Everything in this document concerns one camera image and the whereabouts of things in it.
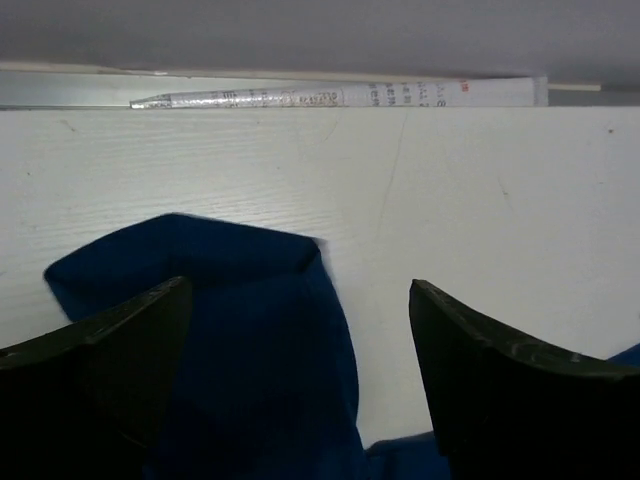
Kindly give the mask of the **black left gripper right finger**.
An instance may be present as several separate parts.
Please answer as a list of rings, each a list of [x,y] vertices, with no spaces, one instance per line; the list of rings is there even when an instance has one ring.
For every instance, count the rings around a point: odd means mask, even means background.
[[[416,280],[409,317],[455,479],[635,479],[639,370],[573,352]]]

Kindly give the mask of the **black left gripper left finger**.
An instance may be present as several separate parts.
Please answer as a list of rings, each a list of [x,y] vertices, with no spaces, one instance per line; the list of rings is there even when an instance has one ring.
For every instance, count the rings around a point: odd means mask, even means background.
[[[191,284],[175,277],[2,349],[2,478],[141,478],[191,311]]]

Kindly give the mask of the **blue t-shirt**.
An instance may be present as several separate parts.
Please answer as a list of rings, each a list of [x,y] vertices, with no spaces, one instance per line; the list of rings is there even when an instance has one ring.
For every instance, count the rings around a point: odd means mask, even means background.
[[[354,349],[312,238],[168,214],[83,246],[44,277],[72,321],[173,277],[191,282],[148,479],[455,479],[433,429],[362,444]]]

